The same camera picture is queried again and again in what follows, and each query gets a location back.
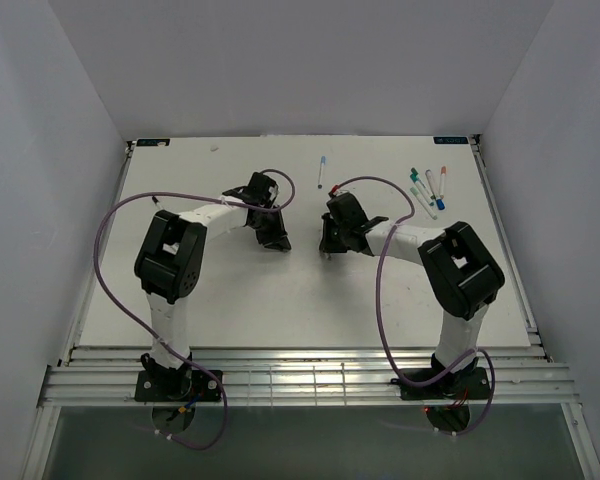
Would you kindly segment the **light blue white marker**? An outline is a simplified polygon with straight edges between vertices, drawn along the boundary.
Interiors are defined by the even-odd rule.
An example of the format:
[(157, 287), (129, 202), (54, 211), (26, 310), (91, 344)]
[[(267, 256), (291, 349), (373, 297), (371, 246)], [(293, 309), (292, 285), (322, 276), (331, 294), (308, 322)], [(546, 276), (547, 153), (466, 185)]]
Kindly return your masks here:
[(324, 169), (326, 166), (326, 156), (321, 156), (319, 163), (319, 172), (318, 172), (318, 180), (317, 180), (317, 188), (323, 188), (323, 177), (324, 177)]

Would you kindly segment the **mint capped white marker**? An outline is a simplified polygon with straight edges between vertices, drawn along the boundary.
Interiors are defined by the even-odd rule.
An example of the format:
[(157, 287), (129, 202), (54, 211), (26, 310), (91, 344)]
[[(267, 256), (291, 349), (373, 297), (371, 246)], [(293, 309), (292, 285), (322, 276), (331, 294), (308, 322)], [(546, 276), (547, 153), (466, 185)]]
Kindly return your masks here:
[(420, 203), (420, 205), (422, 206), (422, 208), (426, 211), (427, 215), (433, 219), (433, 220), (437, 220), (438, 216), (436, 215), (436, 213), (433, 211), (433, 209), (431, 208), (431, 206), (429, 205), (428, 201), (424, 198), (424, 196), (419, 192), (419, 190), (416, 187), (411, 187), (410, 188), (411, 193), (414, 195), (414, 197), (416, 198), (416, 200)]

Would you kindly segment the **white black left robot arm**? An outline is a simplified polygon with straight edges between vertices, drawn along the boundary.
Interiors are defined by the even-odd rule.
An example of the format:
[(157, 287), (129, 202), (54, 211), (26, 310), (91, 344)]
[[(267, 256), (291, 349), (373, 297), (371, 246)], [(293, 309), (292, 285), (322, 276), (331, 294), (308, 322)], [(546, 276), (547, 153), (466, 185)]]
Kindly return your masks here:
[(152, 349), (141, 357), (148, 381), (169, 399), (185, 397), (192, 387), (186, 362), (187, 297), (196, 287), (208, 241), (237, 228), (255, 231), (258, 244), (288, 252), (291, 243), (276, 210), (278, 185), (255, 172), (249, 183), (225, 191), (218, 203), (192, 211), (159, 210), (153, 217), (134, 265), (150, 308)]

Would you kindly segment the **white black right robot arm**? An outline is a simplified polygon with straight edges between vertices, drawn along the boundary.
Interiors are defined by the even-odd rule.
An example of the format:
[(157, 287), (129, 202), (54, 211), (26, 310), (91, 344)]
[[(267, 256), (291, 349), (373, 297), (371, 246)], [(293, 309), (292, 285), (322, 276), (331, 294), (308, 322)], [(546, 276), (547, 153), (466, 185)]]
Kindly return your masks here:
[[(466, 222), (444, 229), (408, 225), (404, 218), (370, 218), (351, 193), (332, 193), (322, 216), (324, 254), (356, 252), (378, 259), (374, 307), (381, 344), (397, 382), (407, 388), (434, 390), (454, 397), (476, 371), (483, 352), (477, 341), (483, 319), (505, 276), (494, 257)], [(424, 269), (442, 309), (442, 327), (430, 367), (411, 373), (398, 367), (386, 336), (382, 312), (382, 274), (387, 258)]]

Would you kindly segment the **dark green capped marker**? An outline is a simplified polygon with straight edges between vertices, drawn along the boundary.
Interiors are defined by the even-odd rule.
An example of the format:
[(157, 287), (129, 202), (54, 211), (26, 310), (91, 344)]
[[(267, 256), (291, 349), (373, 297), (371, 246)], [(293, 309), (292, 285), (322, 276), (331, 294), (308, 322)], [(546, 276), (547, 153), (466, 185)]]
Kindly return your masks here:
[(414, 183), (414, 185), (416, 186), (416, 188), (419, 190), (419, 192), (424, 196), (424, 198), (428, 201), (430, 206), (435, 206), (435, 198), (434, 196), (429, 192), (428, 188), (426, 187), (426, 185), (424, 183), (420, 183), (418, 180), (416, 180), (414, 178), (414, 176), (412, 175), (412, 173), (410, 174), (410, 178), (412, 180), (412, 182)]

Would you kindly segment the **teal capped white marker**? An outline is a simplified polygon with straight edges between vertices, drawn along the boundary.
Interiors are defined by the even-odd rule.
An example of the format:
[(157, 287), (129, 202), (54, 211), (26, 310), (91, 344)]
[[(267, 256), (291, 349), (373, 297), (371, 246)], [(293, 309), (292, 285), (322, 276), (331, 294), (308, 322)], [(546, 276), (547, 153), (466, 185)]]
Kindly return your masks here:
[(413, 168), (413, 167), (411, 168), (411, 173), (416, 180), (418, 180), (420, 183), (423, 183), (419, 176), (419, 172), (415, 168)]

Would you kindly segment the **blue capped whiteboard marker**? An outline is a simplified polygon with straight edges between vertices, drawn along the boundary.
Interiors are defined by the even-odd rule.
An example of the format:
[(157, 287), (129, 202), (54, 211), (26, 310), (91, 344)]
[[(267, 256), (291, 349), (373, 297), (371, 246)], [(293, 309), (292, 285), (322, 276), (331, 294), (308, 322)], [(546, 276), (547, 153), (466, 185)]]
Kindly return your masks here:
[(442, 197), (440, 196), (439, 187), (434, 178), (433, 172), (430, 169), (428, 169), (425, 171), (425, 176), (427, 178), (427, 182), (429, 184), (431, 193), (433, 194), (436, 207), (439, 210), (444, 210), (446, 208), (446, 206), (444, 204)]

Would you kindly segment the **orange capped white marker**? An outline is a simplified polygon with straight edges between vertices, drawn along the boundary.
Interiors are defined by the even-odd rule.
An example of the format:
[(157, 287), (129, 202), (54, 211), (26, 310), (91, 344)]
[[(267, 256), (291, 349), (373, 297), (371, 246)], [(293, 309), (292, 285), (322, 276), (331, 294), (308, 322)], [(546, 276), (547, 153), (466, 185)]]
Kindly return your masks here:
[(443, 165), (440, 169), (440, 176), (439, 176), (439, 182), (438, 182), (439, 198), (442, 200), (444, 200), (444, 198), (445, 198), (446, 177), (447, 177), (447, 167), (445, 165)]

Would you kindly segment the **blue label sticker left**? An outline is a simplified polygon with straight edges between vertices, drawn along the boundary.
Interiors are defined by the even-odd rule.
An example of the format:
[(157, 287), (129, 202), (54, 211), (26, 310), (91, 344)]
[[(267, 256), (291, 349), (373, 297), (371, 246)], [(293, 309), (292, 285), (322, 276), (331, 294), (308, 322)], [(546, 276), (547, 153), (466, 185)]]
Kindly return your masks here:
[(169, 138), (149, 138), (138, 139), (135, 143), (137, 147), (167, 147), (171, 143)]

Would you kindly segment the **blue label sticker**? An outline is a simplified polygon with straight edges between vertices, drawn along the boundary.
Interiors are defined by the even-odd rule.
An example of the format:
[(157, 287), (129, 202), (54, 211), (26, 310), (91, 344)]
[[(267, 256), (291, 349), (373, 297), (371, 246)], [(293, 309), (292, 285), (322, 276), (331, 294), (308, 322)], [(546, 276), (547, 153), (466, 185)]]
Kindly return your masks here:
[(169, 138), (149, 138), (138, 139), (135, 143), (137, 147), (167, 147), (171, 143)]
[(436, 145), (467, 145), (469, 140), (463, 136), (434, 136), (433, 141)]

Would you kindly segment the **blue label sticker right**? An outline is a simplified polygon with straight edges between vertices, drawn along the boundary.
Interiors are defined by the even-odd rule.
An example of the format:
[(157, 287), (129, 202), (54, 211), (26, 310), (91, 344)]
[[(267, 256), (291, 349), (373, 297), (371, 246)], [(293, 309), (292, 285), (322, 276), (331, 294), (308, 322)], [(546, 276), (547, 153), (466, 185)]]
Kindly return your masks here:
[(436, 145), (467, 145), (469, 140), (463, 136), (434, 136), (433, 141)]

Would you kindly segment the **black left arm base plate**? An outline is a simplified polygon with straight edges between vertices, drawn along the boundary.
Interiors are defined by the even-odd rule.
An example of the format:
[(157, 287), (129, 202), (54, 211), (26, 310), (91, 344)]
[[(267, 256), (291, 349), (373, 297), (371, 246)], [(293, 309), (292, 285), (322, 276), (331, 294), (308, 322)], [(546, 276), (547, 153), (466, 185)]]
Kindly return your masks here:
[(138, 374), (133, 399), (141, 403), (219, 402), (222, 399), (219, 381), (221, 370), (212, 370), (216, 380), (199, 370), (187, 370), (176, 379), (158, 378), (147, 371)]

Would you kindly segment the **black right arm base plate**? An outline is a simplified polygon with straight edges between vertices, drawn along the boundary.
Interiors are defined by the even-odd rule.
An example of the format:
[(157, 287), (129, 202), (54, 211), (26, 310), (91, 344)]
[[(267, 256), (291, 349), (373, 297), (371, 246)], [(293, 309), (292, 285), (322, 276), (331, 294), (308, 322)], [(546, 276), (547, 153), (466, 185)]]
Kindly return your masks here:
[(407, 385), (399, 378), (393, 378), (390, 383), (399, 387), (402, 400), (487, 400), (491, 391), (487, 372), (482, 367), (447, 374), (421, 388)]

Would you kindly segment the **right aluminium side rail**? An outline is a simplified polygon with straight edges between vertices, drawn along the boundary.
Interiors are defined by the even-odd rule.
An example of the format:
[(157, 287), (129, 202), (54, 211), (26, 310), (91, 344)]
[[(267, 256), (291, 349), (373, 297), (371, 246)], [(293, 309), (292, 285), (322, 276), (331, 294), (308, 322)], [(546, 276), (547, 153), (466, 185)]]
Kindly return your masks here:
[(489, 204), (491, 215), (492, 215), (493, 220), (496, 225), (496, 230), (498, 232), (499, 241), (500, 241), (500, 244), (504, 251), (505, 260), (508, 265), (508, 271), (512, 278), (512, 283), (513, 283), (513, 288), (514, 288), (515, 295), (517, 298), (517, 303), (520, 307), (520, 310), (522, 312), (522, 316), (523, 316), (523, 319), (524, 319), (524, 322), (526, 325), (526, 331), (528, 333), (528, 336), (531, 339), (531, 344), (534, 347), (538, 347), (542, 350), (541, 357), (547, 358), (546, 348), (545, 348), (544, 342), (542, 340), (542, 337), (540, 335), (540, 331), (538, 329), (534, 313), (532, 311), (532, 308), (531, 308), (527, 293), (525, 291), (519, 270), (517, 268), (517, 264), (516, 264), (516, 261), (515, 261), (511, 246), (510, 246), (510, 242), (509, 242), (509, 239), (506, 234), (504, 223), (503, 223), (500, 211), (498, 209), (494, 190), (492, 188), (492, 185), (491, 185), (489, 177), (488, 177), (486, 163), (485, 163), (484, 157), (482, 155), (482, 151), (481, 151), (481, 135), (480, 134), (470, 135), (468, 137), (468, 140), (469, 140), (469, 144), (471, 146), (471, 150), (472, 150), (475, 162), (476, 162), (477, 170), (480, 175), (483, 188), (485, 190), (485, 195), (487, 197), (487, 202)]

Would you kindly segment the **aluminium frame rail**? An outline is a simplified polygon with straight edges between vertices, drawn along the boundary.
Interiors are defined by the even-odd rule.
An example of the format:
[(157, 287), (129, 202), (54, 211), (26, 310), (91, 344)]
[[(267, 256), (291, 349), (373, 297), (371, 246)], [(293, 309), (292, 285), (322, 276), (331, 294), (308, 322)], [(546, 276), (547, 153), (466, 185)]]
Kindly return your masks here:
[[(79, 347), (47, 370), (45, 407), (132, 406), (141, 370), (138, 348)], [(495, 348), (495, 402), (562, 404), (580, 400), (568, 365), (549, 361), (538, 345)], [(198, 349), (202, 366), (223, 371), (232, 407), (394, 406), (399, 390), (381, 350)]]

